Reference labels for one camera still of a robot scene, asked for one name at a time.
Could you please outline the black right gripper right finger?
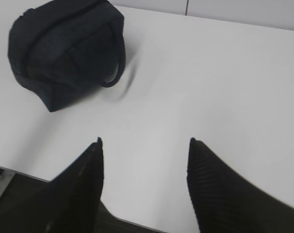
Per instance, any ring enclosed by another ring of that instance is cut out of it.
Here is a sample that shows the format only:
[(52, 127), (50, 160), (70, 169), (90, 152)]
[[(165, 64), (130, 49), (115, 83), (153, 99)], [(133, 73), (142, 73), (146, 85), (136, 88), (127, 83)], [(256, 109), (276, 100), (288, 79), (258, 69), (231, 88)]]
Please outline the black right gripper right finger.
[(294, 233), (294, 208), (251, 184), (195, 138), (187, 184), (202, 233)]

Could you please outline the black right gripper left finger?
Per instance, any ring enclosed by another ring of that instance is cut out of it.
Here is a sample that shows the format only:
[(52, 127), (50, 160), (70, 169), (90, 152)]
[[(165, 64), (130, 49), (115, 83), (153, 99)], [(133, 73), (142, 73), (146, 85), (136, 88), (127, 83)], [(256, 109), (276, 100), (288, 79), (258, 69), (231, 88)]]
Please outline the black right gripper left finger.
[(103, 142), (98, 138), (42, 190), (5, 216), (7, 233), (91, 233), (104, 183)]

